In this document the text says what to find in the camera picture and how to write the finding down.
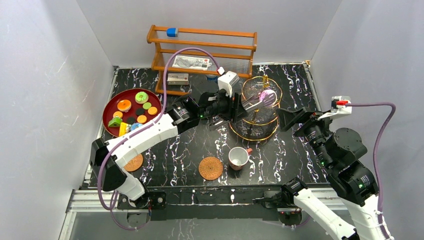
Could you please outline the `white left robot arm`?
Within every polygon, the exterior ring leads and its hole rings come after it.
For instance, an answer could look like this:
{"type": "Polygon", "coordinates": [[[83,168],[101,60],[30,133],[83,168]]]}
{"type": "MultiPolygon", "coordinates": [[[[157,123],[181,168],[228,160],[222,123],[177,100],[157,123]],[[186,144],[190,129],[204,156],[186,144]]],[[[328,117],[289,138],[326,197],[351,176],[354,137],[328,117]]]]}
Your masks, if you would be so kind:
{"type": "Polygon", "coordinates": [[[236,93],[228,96],[224,90],[205,92],[196,102],[189,94],[179,98],[165,113],[124,134],[92,142],[91,167],[97,177],[97,193],[118,192],[127,196],[137,208],[149,203],[145,185],[124,167],[136,156],[181,133],[196,127],[201,119],[219,117],[235,123],[247,116],[247,102],[236,93]]]}

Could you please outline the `green frosted donut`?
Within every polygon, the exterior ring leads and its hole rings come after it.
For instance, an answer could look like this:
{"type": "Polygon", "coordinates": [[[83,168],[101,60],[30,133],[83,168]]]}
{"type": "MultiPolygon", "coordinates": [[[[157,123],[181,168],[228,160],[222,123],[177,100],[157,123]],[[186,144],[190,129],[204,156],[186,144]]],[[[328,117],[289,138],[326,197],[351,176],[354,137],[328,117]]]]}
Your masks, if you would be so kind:
{"type": "Polygon", "coordinates": [[[145,91],[139,91],[135,97],[135,102],[138,104],[144,104],[149,100],[149,95],[145,91]]]}

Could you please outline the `pink frosted donut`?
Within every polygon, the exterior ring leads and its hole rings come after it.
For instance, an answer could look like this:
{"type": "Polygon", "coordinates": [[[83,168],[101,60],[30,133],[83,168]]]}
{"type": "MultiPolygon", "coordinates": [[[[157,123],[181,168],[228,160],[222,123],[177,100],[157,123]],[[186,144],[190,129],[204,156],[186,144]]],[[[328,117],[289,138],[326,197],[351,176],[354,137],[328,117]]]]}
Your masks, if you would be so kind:
{"type": "Polygon", "coordinates": [[[277,101],[277,94],[274,90],[266,89],[262,91],[259,96],[259,99],[263,103],[263,106],[266,108],[272,107],[277,101]]]}

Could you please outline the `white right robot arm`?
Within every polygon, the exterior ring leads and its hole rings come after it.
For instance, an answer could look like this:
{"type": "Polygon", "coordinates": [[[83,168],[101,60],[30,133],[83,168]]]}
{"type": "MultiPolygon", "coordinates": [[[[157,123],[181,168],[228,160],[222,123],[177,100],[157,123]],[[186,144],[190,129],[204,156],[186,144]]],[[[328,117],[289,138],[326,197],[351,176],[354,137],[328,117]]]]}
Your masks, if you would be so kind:
{"type": "Polygon", "coordinates": [[[299,207],[317,222],[333,240],[392,240],[381,207],[382,190],[378,180],[360,158],[367,148],[360,135],[350,128],[330,131],[329,113],[308,108],[276,111],[281,131],[301,127],[293,134],[305,138],[327,173],[326,179],[346,206],[353,224],[346,223],[321,202],[299,178],[281,187],[281,200],[288,207],[299,207]]]}

